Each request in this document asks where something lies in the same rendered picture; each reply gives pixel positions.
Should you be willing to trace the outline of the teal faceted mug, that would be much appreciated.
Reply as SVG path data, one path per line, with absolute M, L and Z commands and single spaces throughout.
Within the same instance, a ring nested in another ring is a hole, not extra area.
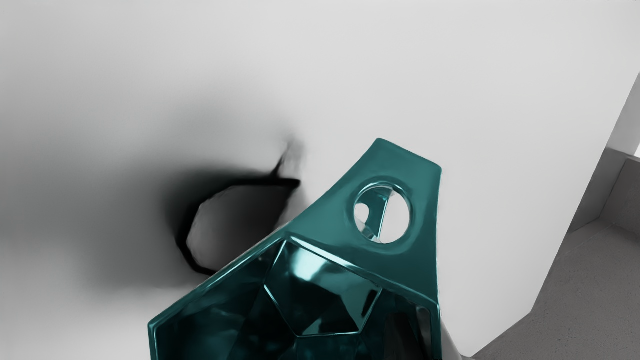
M 154 317 L 151 360 L 444 360 L 441 176 L 376 139 L 304 212 Z

